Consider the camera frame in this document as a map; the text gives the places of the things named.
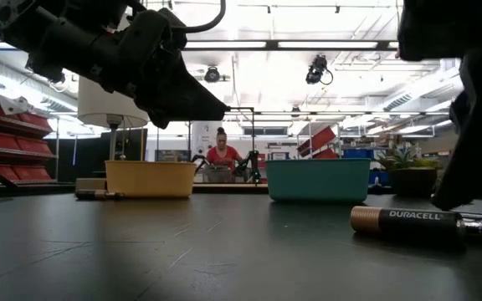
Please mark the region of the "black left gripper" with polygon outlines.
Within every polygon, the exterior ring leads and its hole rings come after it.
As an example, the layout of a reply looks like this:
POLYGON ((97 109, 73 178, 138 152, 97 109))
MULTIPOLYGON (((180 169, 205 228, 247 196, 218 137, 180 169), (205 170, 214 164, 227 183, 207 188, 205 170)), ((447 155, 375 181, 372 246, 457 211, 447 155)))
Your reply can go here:
POLYGON ((146 10, 115 32, 115 90, 132 98, 162 129, 171 121, 219 121, 229 107, 187 71, 168 83, 181 61, 180 43, 186 41, 172 31, 174 25, 183 22, 171 11, 146 10))

